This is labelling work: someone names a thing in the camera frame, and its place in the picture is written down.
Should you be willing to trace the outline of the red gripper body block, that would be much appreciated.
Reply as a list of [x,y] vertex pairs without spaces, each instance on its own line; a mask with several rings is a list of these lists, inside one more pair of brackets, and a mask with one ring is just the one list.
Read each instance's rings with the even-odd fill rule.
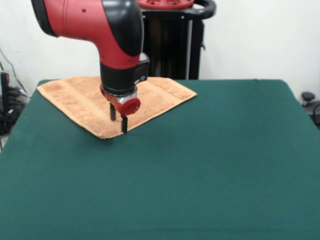
[[135,88],[133,93],[129,95],[115,96],[106,93],[103,89],[103,86],[100,85],[100,92],[109,101],[109,103],[114,105],[116,113],[119,113],[121,117],[134,114],[141,106],[141,101],[137,96],[137,88]]

